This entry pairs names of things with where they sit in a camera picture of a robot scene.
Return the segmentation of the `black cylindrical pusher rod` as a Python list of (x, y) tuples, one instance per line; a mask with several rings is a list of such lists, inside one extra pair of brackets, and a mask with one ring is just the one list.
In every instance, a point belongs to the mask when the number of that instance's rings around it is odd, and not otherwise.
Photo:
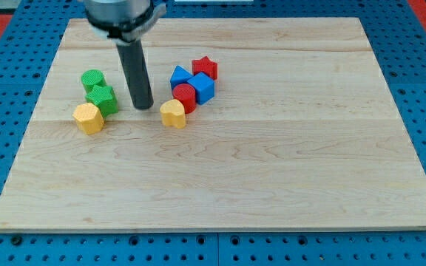
[(132, 105), (140, 110), (151, 108), (154, 101), (142, 43), (134, 41), (128, 45), (118, 45), (117, 51)]

